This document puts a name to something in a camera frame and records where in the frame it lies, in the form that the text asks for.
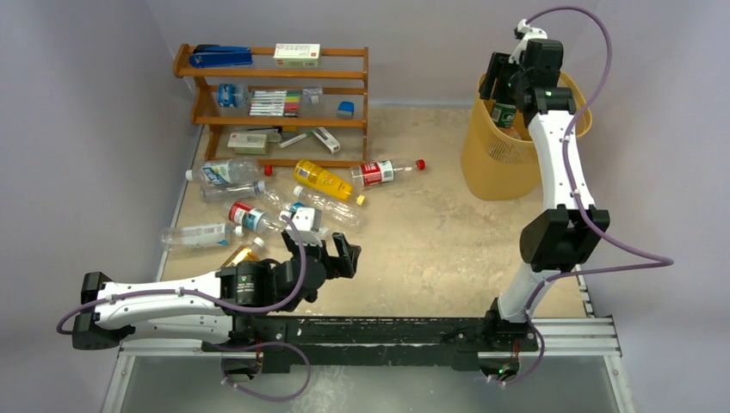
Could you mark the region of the clear unlabeled plastic bottle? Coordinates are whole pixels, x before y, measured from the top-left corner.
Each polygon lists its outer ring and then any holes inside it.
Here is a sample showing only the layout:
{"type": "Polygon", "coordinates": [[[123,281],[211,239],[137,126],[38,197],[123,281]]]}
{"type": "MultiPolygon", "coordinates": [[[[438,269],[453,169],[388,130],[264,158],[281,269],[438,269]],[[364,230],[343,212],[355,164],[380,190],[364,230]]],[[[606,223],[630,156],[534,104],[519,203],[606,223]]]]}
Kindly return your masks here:
{"type": "Polygon", "coordinates": [[[294,187],[293,194],[306,205],[319,209],[340,225],[353,229],[358,229],[362,226],[363,221],[360,213],[354,207],[341,200],[299,185],[294,187]]]}

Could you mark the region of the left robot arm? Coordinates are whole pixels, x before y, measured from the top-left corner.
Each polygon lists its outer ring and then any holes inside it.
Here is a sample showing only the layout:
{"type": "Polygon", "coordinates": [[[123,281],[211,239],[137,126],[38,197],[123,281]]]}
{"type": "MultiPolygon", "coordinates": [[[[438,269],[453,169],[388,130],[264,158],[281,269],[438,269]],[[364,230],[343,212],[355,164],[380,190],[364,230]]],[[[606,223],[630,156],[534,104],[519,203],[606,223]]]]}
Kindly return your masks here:
{"type": "Polygon", "coordinates": [[[313,302],[328,280],[351,279],[362,253],[336,232],[337,249],[329,255],[326,243],[298,245],[283,239],[292,257],[242,261],[195,277],[155,283],[120,283],[102,272],[84,276],[81,305],[69,314],[67,330],[78,350],[116,348],[124,341],[148,338],[195,339],[226,343],[234,351],[254,346],[257,329],[241,314],[291,312],[301,301],[313,302]]]}

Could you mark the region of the clear bottle green Cestbon label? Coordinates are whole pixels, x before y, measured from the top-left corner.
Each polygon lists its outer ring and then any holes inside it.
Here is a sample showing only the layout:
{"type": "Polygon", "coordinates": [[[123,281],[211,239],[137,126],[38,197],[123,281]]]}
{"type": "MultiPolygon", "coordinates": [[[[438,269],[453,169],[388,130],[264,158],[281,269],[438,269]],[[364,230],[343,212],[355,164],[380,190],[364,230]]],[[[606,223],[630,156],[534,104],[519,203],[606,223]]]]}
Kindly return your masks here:
{"type": "Polygon", "coordinates": [[[517,106],[515,104],[494,101],[490,116],[497,128],[502,130],[511,129],[516,115],[517,106]]]}

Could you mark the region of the yellow plastic bottle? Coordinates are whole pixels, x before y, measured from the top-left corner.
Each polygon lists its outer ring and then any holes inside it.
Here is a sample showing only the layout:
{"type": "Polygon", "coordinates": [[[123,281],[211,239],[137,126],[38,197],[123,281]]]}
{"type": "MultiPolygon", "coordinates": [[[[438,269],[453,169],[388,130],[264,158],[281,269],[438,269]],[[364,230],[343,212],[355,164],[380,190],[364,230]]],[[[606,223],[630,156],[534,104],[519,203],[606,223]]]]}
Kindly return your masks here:
{"type": "Polygon", "coordinates": [[[294,179],[304,187],[315,189],[337,200],[363,206],[366,197],[344,179],[308,160],[294,166],[294,179]]]}

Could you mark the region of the clear bottle red label red cap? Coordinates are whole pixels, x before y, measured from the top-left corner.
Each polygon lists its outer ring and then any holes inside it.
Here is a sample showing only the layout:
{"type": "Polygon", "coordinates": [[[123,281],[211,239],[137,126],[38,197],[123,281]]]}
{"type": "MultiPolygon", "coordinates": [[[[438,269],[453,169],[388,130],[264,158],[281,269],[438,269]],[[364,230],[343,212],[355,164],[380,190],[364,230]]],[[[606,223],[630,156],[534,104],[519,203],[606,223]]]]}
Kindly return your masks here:
{"type": "Polygon", "coordinates": [[[234,200],[226,204],[226,215],[233,223],[245,229],[263,235],[270,232],[282,232],[281,221],[261,208],[252,206],[243,200],[234,200]]]}

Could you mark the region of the clear bottle red white label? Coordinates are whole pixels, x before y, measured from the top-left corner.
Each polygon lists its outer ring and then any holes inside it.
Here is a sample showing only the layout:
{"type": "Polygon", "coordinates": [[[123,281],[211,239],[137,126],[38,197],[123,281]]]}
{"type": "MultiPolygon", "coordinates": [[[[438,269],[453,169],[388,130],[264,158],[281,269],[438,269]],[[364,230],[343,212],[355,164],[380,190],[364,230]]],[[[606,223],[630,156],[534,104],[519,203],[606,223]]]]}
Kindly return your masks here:
{"type": "Polygon", "coordinates": [[[424,172],[426,167],[423,159],[389,159],[362,163],[350,169],[350,182],[357,188],[370,188],[403,181],[424,172]]]}

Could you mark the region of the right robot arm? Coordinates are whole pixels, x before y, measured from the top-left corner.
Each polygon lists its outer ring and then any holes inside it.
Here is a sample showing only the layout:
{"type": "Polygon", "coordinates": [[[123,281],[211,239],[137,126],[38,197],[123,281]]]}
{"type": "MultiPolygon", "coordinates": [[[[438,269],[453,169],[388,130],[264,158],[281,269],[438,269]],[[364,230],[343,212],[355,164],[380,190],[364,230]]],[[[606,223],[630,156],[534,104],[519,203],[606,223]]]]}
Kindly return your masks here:
{"type": "Polygon", "coordinates": [[[508,289],[495,299],[483,337],[503,350],[529,333],[532,306],[551,276],[573,270],[596,248],[597,230],[609,227],[585,184],[578,155],[578,121],[587,101],[560,80],[564,47],[557,40],[524,35],[513,53],[495,52],[479,88],[490,106],[492,124],[510,128],[518,115],[532,139],[541,174],[543,211],[519,239],[523,265],[508,289]]]}

